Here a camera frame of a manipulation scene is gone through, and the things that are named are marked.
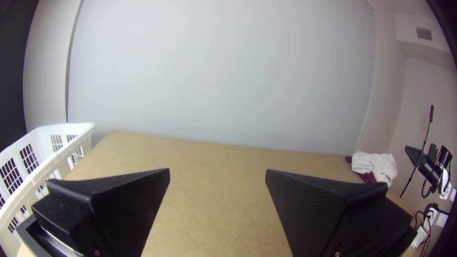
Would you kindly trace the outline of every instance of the wooden table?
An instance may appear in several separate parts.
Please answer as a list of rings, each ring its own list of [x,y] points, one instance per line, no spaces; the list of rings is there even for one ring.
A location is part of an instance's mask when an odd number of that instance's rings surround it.
[[[272,150],[112,131],[65,178],[170,168],[171,182],[143,256],[292,256],[265,184],[274,168],[347,182],[362,180],[344,156]],[[387,197],[413,212],[395,195]],[[20,254],[27,252],[22,247]],[[404,256],[418,255],[412,248]]]

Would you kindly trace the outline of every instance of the white cloth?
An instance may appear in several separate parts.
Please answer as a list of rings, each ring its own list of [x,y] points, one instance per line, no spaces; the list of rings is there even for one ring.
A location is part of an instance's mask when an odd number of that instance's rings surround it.
[[[389,187],[397,177],[397,165],[391,154],[368,154],[356,151],[352,155],[351,166],[357,173],[373,172],[377,182],[386,182]]]

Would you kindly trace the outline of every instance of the black device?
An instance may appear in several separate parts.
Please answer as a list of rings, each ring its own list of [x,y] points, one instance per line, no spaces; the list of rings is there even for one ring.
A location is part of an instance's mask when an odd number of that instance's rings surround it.
[[[398,257],[417,234],[412,216],[385,197],[385,183],[271,169],[265,182],[294,257]]]
[[[429,153],[436,151],[436,145],[431,144]],[[436,158],[436,155],[430,157],[429,155],[424,154],[422,150],[411,146],[405,146],[405,152],[411,162],[417,164],[420,173],[430,182],[430,192],[435,193],[443,182],[446,184],[449,183],[448,177],[446,181],[442,181],[443,172],[447,172],[446,169],[449,162],[452,160],[452,154],[445,146],[441,146],[438,158]]]
[[[50,179],[18,226],[40,257],[139,257],[170,182],[169,169],[81,181]]]

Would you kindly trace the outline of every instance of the ceiling vent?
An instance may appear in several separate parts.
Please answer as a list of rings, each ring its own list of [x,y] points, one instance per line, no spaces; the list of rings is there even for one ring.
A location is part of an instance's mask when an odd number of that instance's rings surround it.
[[[431,30],[425,28],[416,28],[416,31],[418,38],[433,41]]]

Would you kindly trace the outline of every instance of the laundry basket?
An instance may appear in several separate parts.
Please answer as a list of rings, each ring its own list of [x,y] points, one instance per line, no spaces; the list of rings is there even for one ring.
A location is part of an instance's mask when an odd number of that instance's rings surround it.
[[[65,177],[91,150],[93,123],[62,123],[34,129],[0,153],[0,245],[16,256],[16,227],[31,205],[48,194],[45,181]]]

